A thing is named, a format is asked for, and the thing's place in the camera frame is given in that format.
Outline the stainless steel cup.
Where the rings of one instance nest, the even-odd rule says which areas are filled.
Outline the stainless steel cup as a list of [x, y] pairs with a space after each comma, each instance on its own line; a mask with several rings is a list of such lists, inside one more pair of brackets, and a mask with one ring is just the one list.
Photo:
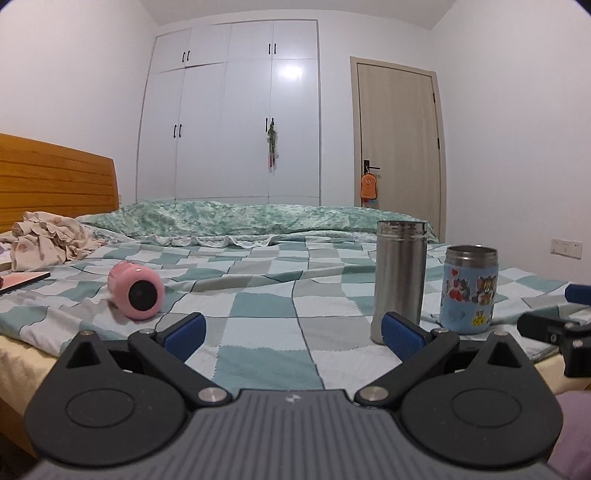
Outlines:
[[421, 320], [427, 261], [425, 221], [380, 221], [377, 228], [374, 314], [370, 338], [383, 344], [382, 319], [401, 314], [418, 325]]

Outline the blue cartoon sticker cup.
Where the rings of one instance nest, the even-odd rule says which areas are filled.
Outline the blue cartoon sticker cup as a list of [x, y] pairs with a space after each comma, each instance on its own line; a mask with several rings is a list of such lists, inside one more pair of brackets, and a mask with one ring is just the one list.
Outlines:
[[481, 245], [449, 246], [446, 251], [439, 323], [463, 335], [486, 331], [494, 311], [498, 252]]

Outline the wooden headboard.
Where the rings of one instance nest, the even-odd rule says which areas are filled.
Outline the wooden headboard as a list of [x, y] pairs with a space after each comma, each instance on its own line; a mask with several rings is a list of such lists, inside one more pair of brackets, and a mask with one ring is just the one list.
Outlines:
[[1, 136], [1, 230], [26, 212], [78, 217], [119, 208], [112, 159], [80, 150]]

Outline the pink cup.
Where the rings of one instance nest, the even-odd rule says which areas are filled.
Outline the pink cup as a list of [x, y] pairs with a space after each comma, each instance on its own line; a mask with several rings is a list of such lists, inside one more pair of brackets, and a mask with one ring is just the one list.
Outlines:
[[129, 261], [121, 261], [110, 270], [107, 289], [114, 306], [133, 321], [154, 317], [165, 297], [159, 275], [146, 266]]

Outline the beige peach print garment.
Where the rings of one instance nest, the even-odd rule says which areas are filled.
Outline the beige peach print garment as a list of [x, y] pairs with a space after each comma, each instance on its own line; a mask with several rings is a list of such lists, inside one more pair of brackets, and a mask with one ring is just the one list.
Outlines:
[[25, 212], [1, 243], [10, 245], [11, 269], [22, 272], [82, 260], [105, 241], [74, 218], [38, 211]]

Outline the orange hanging pouch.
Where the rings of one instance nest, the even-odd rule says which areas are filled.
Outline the orange hanging pouch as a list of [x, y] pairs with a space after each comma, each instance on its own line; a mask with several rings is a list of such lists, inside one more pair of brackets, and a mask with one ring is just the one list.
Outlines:
[[378, 180], [372, 173], [365, 173], [361, 177], [360, 198], [363, 203], [376, 201], [378, 197]]

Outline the hanging green ornament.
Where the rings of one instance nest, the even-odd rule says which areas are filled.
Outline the hanging green ornament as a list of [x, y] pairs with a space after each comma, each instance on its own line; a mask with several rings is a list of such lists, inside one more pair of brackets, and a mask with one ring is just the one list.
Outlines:
[[266, 127], [266, 142], [267, 142], [267, 161], [269, 161], [270, 171], [276, 168], [276, 122], [270, 119], [270, 124]]

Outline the checkered green blanket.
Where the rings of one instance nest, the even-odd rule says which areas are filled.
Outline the checkered green blanket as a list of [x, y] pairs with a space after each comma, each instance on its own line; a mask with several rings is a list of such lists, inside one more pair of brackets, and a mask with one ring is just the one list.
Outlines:
[[370, 340], [375, 258], [374, 243], [328, 237], [253, 249], [103, 246], [2, 297], [2, 399], [23, 410], [76, 333], [118, 340], [138, 329], [107, 289], [109, 271], [122, 260], [163, 281], [164, 302], [150, 328], [204, 314], [206, 338], [188, 365], [222, 387], [355, 392], [399, 363]]

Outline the white wall socket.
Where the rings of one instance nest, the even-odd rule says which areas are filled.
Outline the white wall socket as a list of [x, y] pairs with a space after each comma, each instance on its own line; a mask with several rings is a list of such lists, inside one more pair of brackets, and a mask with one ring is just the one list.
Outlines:
[[562, 239], [551, 240], [551, 253], [563, 257], [582, 259], [583, 244], [577, 241], [568, 241]]

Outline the beige door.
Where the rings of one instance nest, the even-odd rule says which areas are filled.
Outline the beige door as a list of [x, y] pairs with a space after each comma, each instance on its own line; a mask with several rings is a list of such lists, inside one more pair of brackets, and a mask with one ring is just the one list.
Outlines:
[[[444, 240], [447, 176], [443, 114], [434, 71], [353, 57], [355, 204], [428, 221]], [[361, 177], [378, 180], [363, 203]]]

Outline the white wardrobe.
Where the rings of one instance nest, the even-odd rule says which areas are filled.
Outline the white wardrobe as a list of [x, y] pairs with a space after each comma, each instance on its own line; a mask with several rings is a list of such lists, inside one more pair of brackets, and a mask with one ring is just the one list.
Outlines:
[[319, 59], [312, 20], [197, 24], [158, 36], [141, 115], [136, 198], [320, 203]]

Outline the green floral duvet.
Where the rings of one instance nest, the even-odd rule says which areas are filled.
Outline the green floral duvet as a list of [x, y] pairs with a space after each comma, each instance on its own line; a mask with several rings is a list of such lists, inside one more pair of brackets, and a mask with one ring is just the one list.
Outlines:
[[141, 201], [113, 212], [79, 216], [110, 242], [160, 246], [235, 245], [245, 249], [308, 237], [374, 242], [381, 221], [418, 223], [408, 214], [362, 207], [229, 204], [209, 200]]

